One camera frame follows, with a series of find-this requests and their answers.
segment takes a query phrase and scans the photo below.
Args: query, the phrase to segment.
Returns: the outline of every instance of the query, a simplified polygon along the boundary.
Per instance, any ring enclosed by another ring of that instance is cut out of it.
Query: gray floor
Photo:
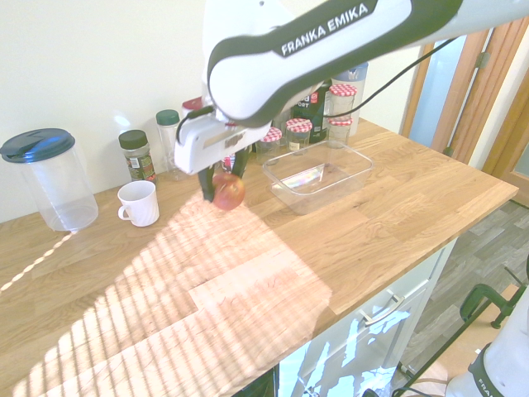
[[[483,283],[502,292],[509,284],[516,284],[504,266],[526,282],[528,254],[529,209],[514,202],[506,203],[462,235],[404,352],[402,363],[412,370],[419,369],[455,333],[463,324],[459,308],[474,285]]]

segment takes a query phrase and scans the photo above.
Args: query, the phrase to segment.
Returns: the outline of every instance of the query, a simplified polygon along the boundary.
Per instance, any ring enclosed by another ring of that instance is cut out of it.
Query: cable
[[[424,396],[424,397],[431,397],[430,395],[427,395],[426,393],[422,393],[420,390],[412,389],[411,387],[399,387],[398,389],[396,389],[396,390],[391,394],[391,396],[392,396],[392,397],[396,397],[397,392],[399,392],[399,391],[412,391],[413,393],[417,393],[418,395],[422,395],[422,396]]]
[[[418,60],[412,62],[411,64],[409,64],[408,66],[406,66],[404,69],[402,69],[400,72],[398,72],[395,77],[393,77],[391,80],[389,80],[386,84],[384,84],[382,87],[380,87],[378,90],[376,90],[369,98],[367,98],[364,102],[362,102],[360,105],[358,105],[356,108],[354,109],[351,109],[351,110],[348,110],[347,112],[343,112],[343,113],[340,113],[340,114],[324,114],[323,117],[342,117],[342,116],[347,116],[351,113],[354,113],[356,112],[357,110],[359,110],[360,108],[362,108],[364,105],[366,105],[367,103],[369,103],[371,101],[371,99],[373,99],[374,97],[376,97],[378,94],[380,94],[382,91],[384,91],[387,87],[389,87],[391,84],[393,84],[395,81],[397,81],[399,78],[401,78],[403,76],[403,74],[405,74],[406,72],[408,72],[411,68],[417,66],[418,64],[420,64],[421,62],[423,62],[425,59],[431,57],[432,55],[434,55],[437,51],[439,50],[442,50],[443,48],[445,48],[447,45],[449,45],[452,41],[454,41],[456,38],[454,39],[449,39],[447,41],[445,41],[444,43],[438,45],[436,48],[434,48],[433,50],[427,52],[425,55],[423,55],[421,58],[419,58]]]
[[[182,129],[182,125],[190,119],[194,119],[200,116],[203,116],[204,114],[208,114],[211,112],[214,112],[215,108],[213,106],[206,106],[205,108],[193,110],[192,112],[189,112],[180,122],[179,126],[176,127],[176,141],[179,143],[179,145],[182,145],[180,143],[180,130]]]
[[[391,394],[391,397],[397,397],[397,393],[399,391],[412,391],[413,393],[417,393],[418,395],[422,395],[423,397],[431,397],[430,395],[427,395],[426,393],[422,393],[420,390],[412,389],[411,387],[399,387],[398,389],[395,389],[393,393]],[[363,394],[362,397],[379,397],[374,391],[371,389],[367,389]]]

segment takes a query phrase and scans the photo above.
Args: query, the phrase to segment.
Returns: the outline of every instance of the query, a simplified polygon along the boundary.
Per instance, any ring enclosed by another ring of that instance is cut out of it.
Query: rectangular glass dish
[[[316,211],[364,187],[373,161],[338,141],[322,141],[263,164],[272,192],[295,213]]]

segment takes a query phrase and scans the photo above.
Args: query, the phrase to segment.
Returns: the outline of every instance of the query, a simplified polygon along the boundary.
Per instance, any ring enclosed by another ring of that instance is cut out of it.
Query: sunlight
[[[59,242],[56,242],[54,245],[53,245],[53,248],[51,250],[48,250],[46,251],[41,257],[35,259],[33,261],[33,263],[31,263],[30,265],[28,265],[26,267],[26,269],[24,269],[23,271],[21,271],[20,273],[18,273],[17,275],[15,275],[11,281],[8,281],[6,284],[4,284],[2,287],[0,287],[0,295],[2,294],[2,292],[5,292],[7,291],[9,288],[11,288],[18,280],[20,280],[22,277],[24,277],[24,275],[28,274],[30,271],[33,270],[33,268],[40,264],[46,257],[52,255],[55,250],[57,248],[59,248],[60,246],[62,246],[65,242],[67,242],[76,232],[70,232],[70,234],[67,234],[66,236],[64,236]]]
[[[224,213],[197,192],[13,396],[233,394],[292,341],[312,338],[331,295],[247,207]]]

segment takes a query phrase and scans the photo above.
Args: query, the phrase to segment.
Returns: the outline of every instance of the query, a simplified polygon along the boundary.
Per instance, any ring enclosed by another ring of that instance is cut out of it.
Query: red apple
[[[228,172],[213,177],[215,197],[213,203],[224,211],[231,211],[239,206],[245,197],[245,184],[237,175]]]

